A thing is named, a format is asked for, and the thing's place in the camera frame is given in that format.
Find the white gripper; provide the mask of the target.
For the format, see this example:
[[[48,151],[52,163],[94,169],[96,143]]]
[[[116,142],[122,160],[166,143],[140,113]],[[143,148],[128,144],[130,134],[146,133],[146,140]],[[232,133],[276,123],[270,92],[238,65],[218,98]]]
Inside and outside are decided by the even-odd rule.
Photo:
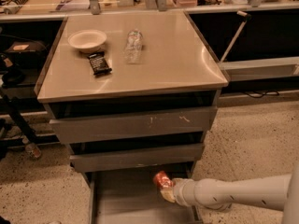
[[[165,200],[170,203],[177,202],[182,206],[192,206],[196,204],[194,195],[195,181],[187,178],[173,178],[173,188],[164,188],[160,192]]]

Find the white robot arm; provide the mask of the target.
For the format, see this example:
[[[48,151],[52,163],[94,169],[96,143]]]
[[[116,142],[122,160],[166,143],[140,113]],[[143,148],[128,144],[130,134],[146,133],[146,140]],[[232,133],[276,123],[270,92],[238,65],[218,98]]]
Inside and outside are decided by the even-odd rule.
[[[299,224],[299,165],[291,174],[227,182],[218,179],[170,179],[164,171],[153,182],[170,203],[225,210],[232,203],[283,212],[281,224]]]

